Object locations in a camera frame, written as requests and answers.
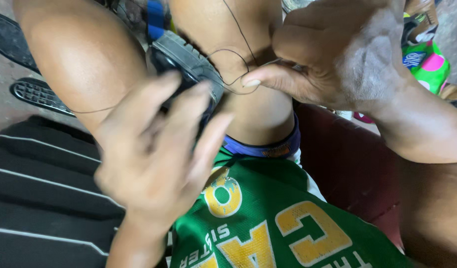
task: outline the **thigh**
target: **thigh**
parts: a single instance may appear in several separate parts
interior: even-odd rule
[[[141,45],[92,0],[14,0],[14,11],[42,75],[92,134],[148,76]]]
[[[228,84],[247,72],[237,54],[250,69],[274,58],[271,35],[282,25],[279,0],[170,0],[170,9],[179,33],[202,53],[209,55],[220,49],[233,51],[219,51],[210,56]],[[225,87],[242,94],[256,88],[243,88],[239,80]],[[260,86],[251,94],[231,93],[228,98],[225,108],[232,110],[236,117],[227,134],[241,143],[276,143],[293,130],[289,95]]]

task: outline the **green jersey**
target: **green jersey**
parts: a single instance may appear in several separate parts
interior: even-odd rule
[[[375,226],[309,193],[308,178],[293,161],[222,148],[174,223],[171,267],[412,267]]]

